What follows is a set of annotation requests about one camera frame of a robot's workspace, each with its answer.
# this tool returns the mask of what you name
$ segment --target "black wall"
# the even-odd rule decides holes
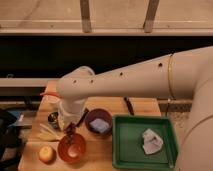
[[[0,37],[0,77],[61,77],[88,65],[96,73],[164,54],[213,45],[213,37]]]

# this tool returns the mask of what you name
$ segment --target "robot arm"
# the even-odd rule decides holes
[[[194,98],[176,170],[213,170],[212,54],[212,47],[180,52],[98,75],[81,67],[58,82],[59,113],[77,122],[91,96]]]

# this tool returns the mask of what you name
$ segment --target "dark bowl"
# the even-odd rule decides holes
[[[105,135],[105,134],[110,133],[112,130],[112,116],[108,111],[106,111],[105,109],[101,109],[101,108],[93,109],[86,115],[86,118],[85,118],[86,128],[93,133],[101,134],[90,126],[90,122],[92,122],[98,118],[104,120],[105,122],[107,122],[109,124],[109,129],[102,134]]]

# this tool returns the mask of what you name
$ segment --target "round fruit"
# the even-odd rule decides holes
[[[54,158],[54,149],[49,146],[43,146],[39,151],[39,160],[41,160],[44,163],[49,163]]]

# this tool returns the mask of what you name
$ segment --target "plastic tray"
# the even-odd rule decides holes
[[[161,151],[146,155],[142,133],[155,131],[164,141]],[[113,166],[122,169],[172,171],[178,154],[176,136],[166,117],[114,116]]]

